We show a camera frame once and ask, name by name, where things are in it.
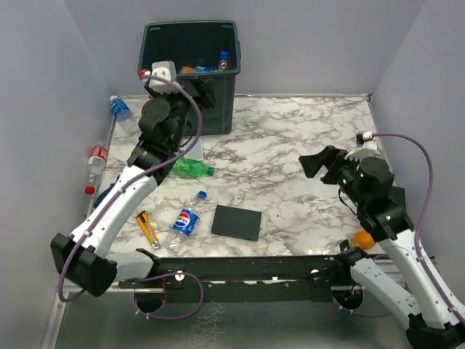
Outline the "blue cap water bottle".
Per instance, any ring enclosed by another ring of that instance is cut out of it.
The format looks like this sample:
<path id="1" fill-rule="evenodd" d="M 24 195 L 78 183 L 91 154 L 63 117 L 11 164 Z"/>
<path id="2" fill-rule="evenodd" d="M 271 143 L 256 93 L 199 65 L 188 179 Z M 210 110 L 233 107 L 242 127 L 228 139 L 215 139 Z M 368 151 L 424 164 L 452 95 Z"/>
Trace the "blue cap water bottle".
<path id="1" fill-rule="evenodd" d="M 196 73 L 212 73 L 214 69 L 212 67 L 204 67 L 204 66 L 195 66 L 194 71 Z"/>

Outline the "large orange jar bottle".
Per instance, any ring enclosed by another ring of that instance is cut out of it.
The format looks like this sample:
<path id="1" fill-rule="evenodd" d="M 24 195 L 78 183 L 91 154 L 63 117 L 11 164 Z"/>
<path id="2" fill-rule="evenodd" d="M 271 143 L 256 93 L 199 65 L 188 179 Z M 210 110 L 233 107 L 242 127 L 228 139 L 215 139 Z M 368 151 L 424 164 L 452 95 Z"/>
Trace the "large orange jar bottle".
<path id="1" fill-rule="evenodd" d="M 197 71 L 190 66 L 183 66 L 180 70 L 180 73 L 181 74 L 194 74 L 194 73 L 197 73 Z"/>

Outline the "blue label water bottle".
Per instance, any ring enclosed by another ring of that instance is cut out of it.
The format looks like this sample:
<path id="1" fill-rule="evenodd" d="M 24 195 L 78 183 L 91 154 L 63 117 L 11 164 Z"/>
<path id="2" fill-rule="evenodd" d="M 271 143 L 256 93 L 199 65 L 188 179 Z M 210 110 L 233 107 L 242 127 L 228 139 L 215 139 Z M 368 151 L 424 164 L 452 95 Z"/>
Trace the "blue label water bottle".
<path id="1" fill-rule="evenodd" d="M 229 71 L 233 68 L 230 51 L 222 50 L 219 53 L 218 71 Z"/>

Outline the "orange object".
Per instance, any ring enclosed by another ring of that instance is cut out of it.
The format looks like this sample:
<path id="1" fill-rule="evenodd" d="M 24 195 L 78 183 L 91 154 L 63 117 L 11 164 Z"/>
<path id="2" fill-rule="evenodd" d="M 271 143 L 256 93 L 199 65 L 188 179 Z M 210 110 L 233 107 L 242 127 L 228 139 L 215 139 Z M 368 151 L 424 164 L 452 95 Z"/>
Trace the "orange object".
<path id="1" fill-rule="evenodd" d="M 371 249 L 376 242 L 366 230 L 359 230 L 350 242 L 351 247 L 360 247 L 363 250 Z"/>

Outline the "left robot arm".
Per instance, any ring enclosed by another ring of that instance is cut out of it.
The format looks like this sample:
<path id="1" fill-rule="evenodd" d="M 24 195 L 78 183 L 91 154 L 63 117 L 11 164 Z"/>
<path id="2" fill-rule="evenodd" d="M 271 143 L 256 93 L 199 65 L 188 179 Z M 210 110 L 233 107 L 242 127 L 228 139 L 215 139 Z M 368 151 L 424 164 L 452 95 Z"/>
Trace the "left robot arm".
<path id="1" fill-rule="evenodd" d="M 193 97 L 174 78 L 144 76 L 145 88 L 152 95 L 148 109 L 139 120 L 142 134 L 128 163 L 100 205 L 69 235 L 58 233 L 50 247 L 60 278 L 57 293 L 63 302 L 65 281 L 71 281 L 95 297 L 105 293 L 116 281 L 137 279 L 150 287 L 158 283 L 161 270 L 145 250 L 111 254 L 118 233 L 136 208 L 170 173 L 174 163 L 193 145 L 181 146 L 187 117 L 195 111 L 198 128 L 193 143 L 203 131 L 201 109 L 215 104 L 211 80 L 194 79 Z"/>

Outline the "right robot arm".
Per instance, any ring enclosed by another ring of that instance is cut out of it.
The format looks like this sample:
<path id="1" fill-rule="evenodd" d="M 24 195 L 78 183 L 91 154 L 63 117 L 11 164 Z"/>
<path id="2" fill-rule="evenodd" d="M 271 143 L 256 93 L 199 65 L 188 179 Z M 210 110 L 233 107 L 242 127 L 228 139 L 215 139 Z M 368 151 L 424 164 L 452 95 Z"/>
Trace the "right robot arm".
<path id="1" fill-rule="evenodd" d="M 402 288 L 359 247 L 338 254 L 333 274 L 341 284 L 365 287 L 401 323 L 413 348 L 457 348 L 464 343 L 464 304 L 444 284 L 432 261 L 415 241 L 413 222 L 391 197 L 394 176 L 387 162 L 367 156 L 352 160 L 331 145 L 300 156 L 306 177 L 325 167 L 322 182 L 338 185 L 357 207 L 357 218 L 397 267 Z"/>

